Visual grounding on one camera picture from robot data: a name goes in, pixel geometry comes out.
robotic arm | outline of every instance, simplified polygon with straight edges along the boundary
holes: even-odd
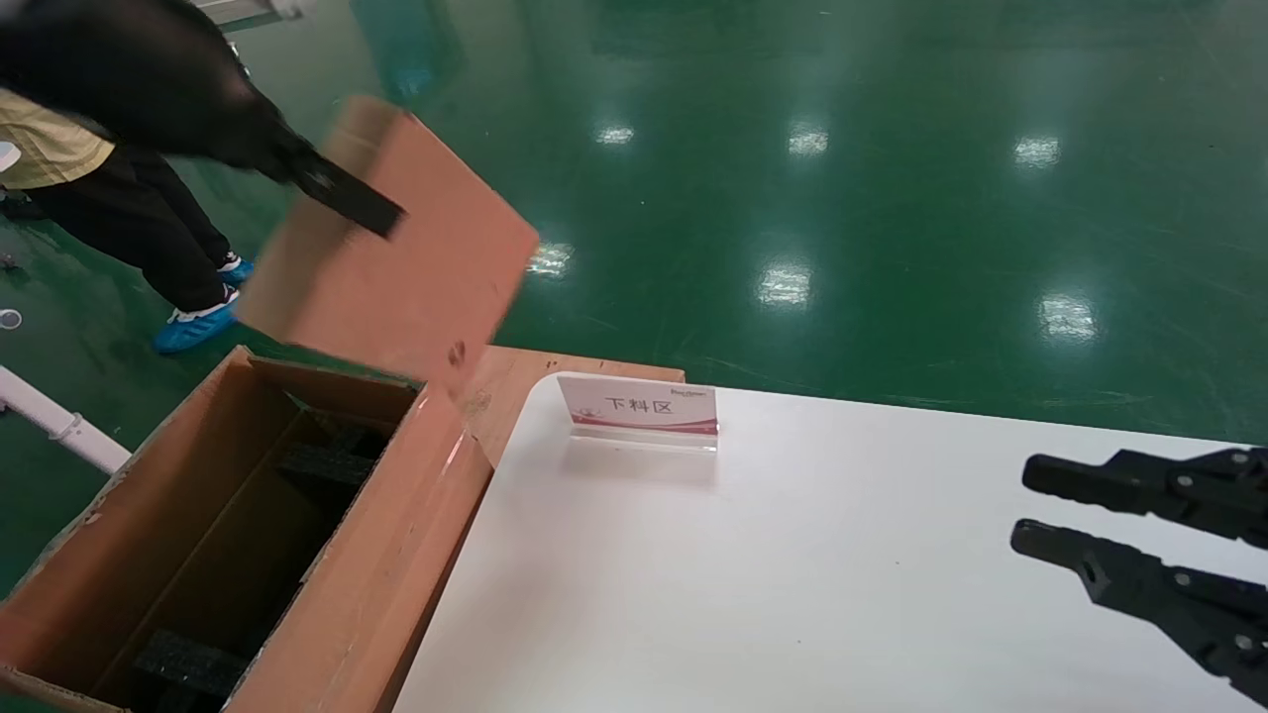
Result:
[[[384,237],[402,214],[287,126],[185,0],[0,0],[0,85],[124,142],[294,183]]]
[[[1113,513],[1158,518],[1268,549],[1268,449],[1172,461],[1120,450],[1103,466],[1033,455],[1022,483]],[[1268,708],[1268,590],[1036,520],[1013,527],[1019,554],[1074,572],[1093,604],[1156,625],[1208,674]]]

green epoxy floor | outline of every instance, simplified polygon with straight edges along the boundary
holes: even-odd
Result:
[[[728,387],[1263,442],[1260,0],[316,0],[233,32],[320,137],[415,110],[540,231],[498,343]],[[287,192],[181,173],[243,252]],[[134,448],[237,327],[0,225],[0,362]],[[0,419],[0,587],[103,478]],[[25,710],[0,699],[0,710]]]

open cardboard box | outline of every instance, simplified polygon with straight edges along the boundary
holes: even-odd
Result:
[[[391,439],[359,492],[278,471],[346,425]],[[492,472],[443,393],[238,348],[0,609],[0,681],[153,709],[162,684],[133,664],[164,629],[255,658],[228,710],[375,710]]]
[[[231,713],[391,708],[492,474],[450,395],[476,370],[536,235],[380,101],[351,100],[323,152],[407,214],[383,240],[298,198],[240,316],[429,386],[235,350],[0,606],[0,688],[70,712],[175,707],[136,666],[170,632],[250,664],[231,679]],[[387,440],[359,490],[314,491],[279,472],[294,444],[349,425]]]

white tabletop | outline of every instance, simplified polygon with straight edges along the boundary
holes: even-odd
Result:
[[[719,389],[715,455],[569,438],[539,383],[398,713],[1259,710],[1012,552],[1019,518],[1264,581],[1268,557],[1025,490],[1033,453],[1222,444]]]

yellow shirt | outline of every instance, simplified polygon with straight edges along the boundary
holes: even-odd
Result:
[[[22,151],[0,185],[24,190],[70,183],[95,171],[114,145],[57,112],[0,89],[0,141]]]

